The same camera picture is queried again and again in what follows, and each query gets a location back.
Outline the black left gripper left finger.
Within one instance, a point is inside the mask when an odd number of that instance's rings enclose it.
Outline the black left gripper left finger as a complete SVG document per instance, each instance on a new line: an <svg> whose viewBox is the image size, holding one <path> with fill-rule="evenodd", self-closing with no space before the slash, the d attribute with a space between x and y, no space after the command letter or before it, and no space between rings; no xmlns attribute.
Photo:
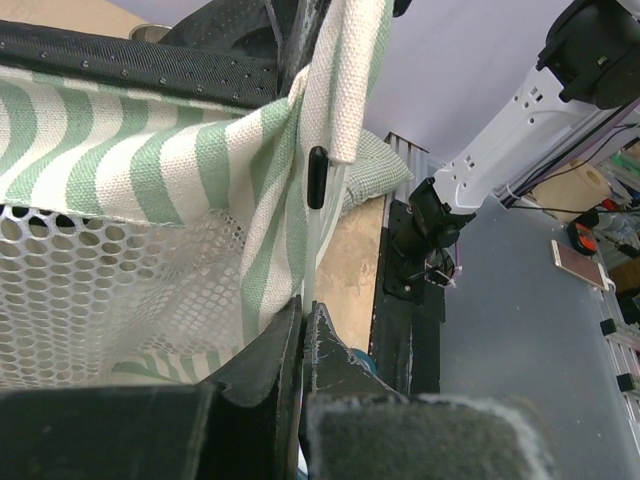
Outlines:
<svg viewBox="0 0 640 480"><path fill-rule="evenodd" d="M193 385L13 390L1 396L5 479L292 479L299 299Z"/></svg>

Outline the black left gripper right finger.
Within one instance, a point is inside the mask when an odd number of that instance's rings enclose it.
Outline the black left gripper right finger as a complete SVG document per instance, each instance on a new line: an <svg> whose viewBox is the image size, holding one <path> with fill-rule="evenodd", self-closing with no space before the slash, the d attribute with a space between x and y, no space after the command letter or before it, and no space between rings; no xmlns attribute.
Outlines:
<svg viewBox="0 0 640 480"><path fill-rule="evenodd" d="M317 303L305 338L303 452L311 479L552 479L523 404L404 395L369 372Z"/></svg>

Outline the green striped pet tent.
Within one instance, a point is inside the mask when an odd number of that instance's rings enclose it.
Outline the green striped pet tent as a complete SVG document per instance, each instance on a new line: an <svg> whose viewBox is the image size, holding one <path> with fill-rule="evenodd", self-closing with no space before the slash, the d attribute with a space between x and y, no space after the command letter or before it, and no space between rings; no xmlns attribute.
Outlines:
<svg viewBox="0 0 640 480"><path fill-rule="evenodd" d="M1 24L1 386L194 384L254 341L327 245L388 1L214 2L159 43Z"/></svg>

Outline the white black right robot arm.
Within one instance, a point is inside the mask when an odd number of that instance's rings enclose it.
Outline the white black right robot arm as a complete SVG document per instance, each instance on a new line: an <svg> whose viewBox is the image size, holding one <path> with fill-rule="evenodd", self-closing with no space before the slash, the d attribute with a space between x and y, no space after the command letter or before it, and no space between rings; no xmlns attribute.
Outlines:
<svg viewBox="0 0 640 480"><path fill-rule="evenodd" d="M574 1L521 87L453 160L410 195L395 250L424 258L455 243L484 200L596 111L639 97L639 4Z"/></svg>

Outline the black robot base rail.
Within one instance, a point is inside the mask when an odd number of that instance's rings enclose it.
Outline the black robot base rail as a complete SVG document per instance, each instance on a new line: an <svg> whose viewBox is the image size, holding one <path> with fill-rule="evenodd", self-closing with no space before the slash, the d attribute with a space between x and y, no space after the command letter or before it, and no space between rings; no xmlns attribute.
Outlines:
<svg viewBox="0 0 640 480"><path fill-rule="evenodd" d="M440 326L444 290L429 283L404 284L395 276L392 237L411 219L409 206L389 203L380 248L369 335L378 376L404 395L440 391Z"/></svg>

